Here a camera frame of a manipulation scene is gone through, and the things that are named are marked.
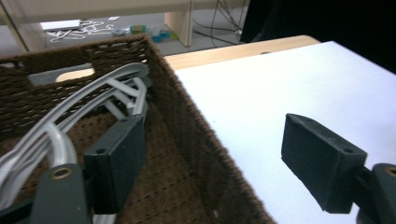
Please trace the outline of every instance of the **brown woven basket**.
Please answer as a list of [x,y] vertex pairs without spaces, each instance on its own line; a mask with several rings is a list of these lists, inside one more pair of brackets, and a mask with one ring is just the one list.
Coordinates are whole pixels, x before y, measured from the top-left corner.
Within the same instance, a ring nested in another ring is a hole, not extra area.
[[[92,64],[94,75],[41,87],[27,78],[84,63]],[[274,223],[144,35],[0,58],[0,156],[68,95],[127,63],[147,64],[153,87],[145,124],[147,163],[117,223]],[[105,112],[81,120],[68,133],[78,155],[114,122]],[[37,178],[46,169],[43,161],[20,199],[35,193]]]

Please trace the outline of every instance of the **white table surface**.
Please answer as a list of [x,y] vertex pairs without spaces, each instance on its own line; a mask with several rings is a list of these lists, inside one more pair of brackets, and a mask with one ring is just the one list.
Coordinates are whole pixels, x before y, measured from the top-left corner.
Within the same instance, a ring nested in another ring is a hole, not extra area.
[[369,155],[396,163],[396,76],[327,42],[176,71],[191,99],[278,223],[356,223],[322,212],[281,160],[287,113],[315,119]]

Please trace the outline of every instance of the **gray floor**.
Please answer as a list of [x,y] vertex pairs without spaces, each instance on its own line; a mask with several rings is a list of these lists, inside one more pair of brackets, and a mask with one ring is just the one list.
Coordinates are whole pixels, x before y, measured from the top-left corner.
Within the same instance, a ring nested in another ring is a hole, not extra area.
[[[243,28],[244,19],[246,17],[247,7],[236,7],[230,8],[231,15],[239,23],[239,26]],[[192,35],[192,45],[189,47],[184,47],[180,41],[174,38],[166,38],[157,46],[163,55],[173,55],[185,52],[191,52],[202,49],[213,49],[225,46],[231,46],[233,44],[239,44],[239,37],[236,34],[236,28],[228,21],[226,16],[223,16],[219,11],[216,11],[216,17],[214,9],[207,10],[196,10],[193,14],[193,19],[195,21],[193,30],[206,35],[212,35],[215,38],[226,40],[226,43],[193,33]],[[108,25],[112,26],[114,29],[120,29],[129,27],[131,25],[147,25],[151,27],[161,27],[167,30],[164,25],[163,13],[159,14],[149,14],[149,15],[134,15],[134,16],[124,16],[118,18],[116,21],[109,21],[109,18],[92,19],[90,21],[102,21],[105,24],[102,26],[97,26],[97,29],[106,29]],[[213,27],[220,29],[208,29],[213,22]],[[46,48],[59,48],[64,46],[76,45],[81,43],[90,42],[93,40],[111,38],[111,34],[101,34],[101,35],[85,35],[83,39],[60,39],[58,42],[53,43],[53,36],[47,35],[46,38]],[[19,47],[11,32],[6,26],[0,26],[0,56],[8,56],[10,54],[19,53]]]

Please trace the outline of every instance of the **wicker basket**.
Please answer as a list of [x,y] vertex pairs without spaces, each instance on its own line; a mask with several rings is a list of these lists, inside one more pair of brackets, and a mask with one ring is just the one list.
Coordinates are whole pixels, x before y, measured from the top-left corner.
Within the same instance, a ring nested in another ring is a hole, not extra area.
[[[34,87],[27,78],[84,63],[92,64],[94,75],[41,87]],[[127,63],[147,64],[153,87],[145,124],[148,160],[117,222],[274,223],[144,35],[0,58],[0,156],[65,97]],[[68,133],[78,155],[114,122],[105,112],[81,120]],[[19,199],[35,193],[37,178],[46,169],[43,161]]]

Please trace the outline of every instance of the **floor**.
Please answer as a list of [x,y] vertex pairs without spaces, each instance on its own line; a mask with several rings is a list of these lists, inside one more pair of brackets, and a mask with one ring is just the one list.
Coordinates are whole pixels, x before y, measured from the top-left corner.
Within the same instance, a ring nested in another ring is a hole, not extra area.
[[[243,30],[247,10],[248,7],[228,8],[228,10],[223,8],[219,8],[218,10],[196,10],[193,13],[194,32],[191,46],[185,47],[179,40],[171,37],[163,39],[160,43],[157,43],[157,46],[163,55],[173,55],[202,49],[238,45],[240,44],[239,35]],[[93,35],[83,34],[67,36],[70,39],[56,39],[54,36],[47,35],[46,48],[59,48],[93,40],[111,38],[112,34],[111,31],[107,30],[108,28],[123,29],[131,25],[146,25],[151,28],[160,28],[165,31],[169,30],[164,25],[163,13],[123,16],[114,21],[109,18],[91,19],[89,21],[103,23],[103,25],[96,25],[94,27],[95,29],[103,31],[94,33]],[[6,26],[0,26],[0,56],[8,56],[20,52],[8,28]]]

